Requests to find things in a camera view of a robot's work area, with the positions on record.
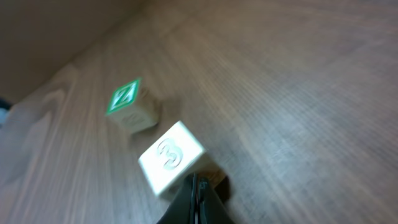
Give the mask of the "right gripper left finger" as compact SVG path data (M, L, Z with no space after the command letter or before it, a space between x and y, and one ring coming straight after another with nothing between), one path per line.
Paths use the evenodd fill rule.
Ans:
M157 224L195 224L196 200L197 175L190 174Z

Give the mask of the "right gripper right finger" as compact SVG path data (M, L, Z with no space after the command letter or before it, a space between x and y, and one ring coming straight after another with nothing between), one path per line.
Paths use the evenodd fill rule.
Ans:
M200 224L235 224L206 177L199 179L197 205Z

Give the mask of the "yellow 3 block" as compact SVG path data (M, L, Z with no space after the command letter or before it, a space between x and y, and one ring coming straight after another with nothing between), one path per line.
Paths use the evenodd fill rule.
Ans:
M182 121L177 121L140 156L139 165L154 195L168 201L189 174L208 178L212 187L226 177Z

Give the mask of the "green Z block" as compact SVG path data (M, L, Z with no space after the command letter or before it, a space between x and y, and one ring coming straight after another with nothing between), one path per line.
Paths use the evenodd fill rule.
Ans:
M113 92L105 116L135 134L159 122L160 101L138 78Z

